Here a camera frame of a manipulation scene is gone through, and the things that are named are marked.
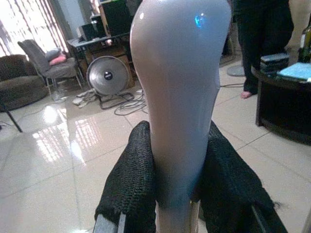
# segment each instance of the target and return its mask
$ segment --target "pink cushion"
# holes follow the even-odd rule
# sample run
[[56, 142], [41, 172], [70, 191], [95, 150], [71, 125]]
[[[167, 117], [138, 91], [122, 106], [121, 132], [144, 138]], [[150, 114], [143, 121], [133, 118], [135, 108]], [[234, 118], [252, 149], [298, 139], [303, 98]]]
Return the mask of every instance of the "pink cushion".
[[61, 53], [58, 57], [50, 61], [50, 66], [54, 66], [54, 65], [66, 62], [66, 61], [67, 61], [66, 55]]

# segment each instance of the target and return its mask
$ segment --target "green bottle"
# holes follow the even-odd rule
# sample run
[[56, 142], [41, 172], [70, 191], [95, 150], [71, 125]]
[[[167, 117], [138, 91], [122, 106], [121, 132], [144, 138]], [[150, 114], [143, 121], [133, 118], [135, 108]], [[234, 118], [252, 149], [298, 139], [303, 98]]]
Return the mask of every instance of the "green bottle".
[[308, 63], [310, 62], [310, 59], [311, 59], [311, 15], [308, 26], [302, 32], [298, 62]]

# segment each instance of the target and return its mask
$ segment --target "electric fan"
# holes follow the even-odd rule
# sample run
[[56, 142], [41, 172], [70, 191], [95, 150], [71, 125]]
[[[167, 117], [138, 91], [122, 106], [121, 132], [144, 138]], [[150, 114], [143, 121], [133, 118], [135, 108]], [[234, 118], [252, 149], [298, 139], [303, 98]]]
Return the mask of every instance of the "electric fan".
[[127, 87], [130, 74], [125, 64], [116, 57], [96, 58], [89, 65], [86, 77], [89, 86], [99, 96], [103, 110], [134, 99], [132, 93], [122, 92]]

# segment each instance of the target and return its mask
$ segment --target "glossy floor tile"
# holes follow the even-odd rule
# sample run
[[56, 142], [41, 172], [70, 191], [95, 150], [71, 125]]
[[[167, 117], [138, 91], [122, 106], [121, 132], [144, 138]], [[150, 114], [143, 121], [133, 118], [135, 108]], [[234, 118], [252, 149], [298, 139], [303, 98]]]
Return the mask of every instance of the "glossy floor tile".
[[[243, 83], [220, 68], [220, 83]], [[139, 83], [130, 89], [136, 92]], [[311, 150], [255, 125], [257, 96], [240, 99], [242, 87], [221, 87], [213, 120], [232, 146], [261, 178], [289, 233], [300, 233], [311, 207]], [[4, 233], [90, 233], [105, 180], [121, 155], [133, 127], [148, 120], [140, 111], [115, 115], [99, 101], [84, 108], [50, 96], [12, 115], [24, 130], [0, 131], [0, 229]], [[0, 113], [0, 124], [12, 124]], [[199, 233], [207, 233], [199, 221]]]

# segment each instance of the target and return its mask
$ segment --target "sofa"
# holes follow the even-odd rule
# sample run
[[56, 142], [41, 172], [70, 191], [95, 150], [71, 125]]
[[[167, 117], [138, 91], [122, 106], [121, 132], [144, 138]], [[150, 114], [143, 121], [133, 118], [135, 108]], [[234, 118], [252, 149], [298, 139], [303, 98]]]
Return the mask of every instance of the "sofa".
[[0, 98], [8, 110], [38, 101], [47, 93], [44, 81], [25, 55], [0, 57]]

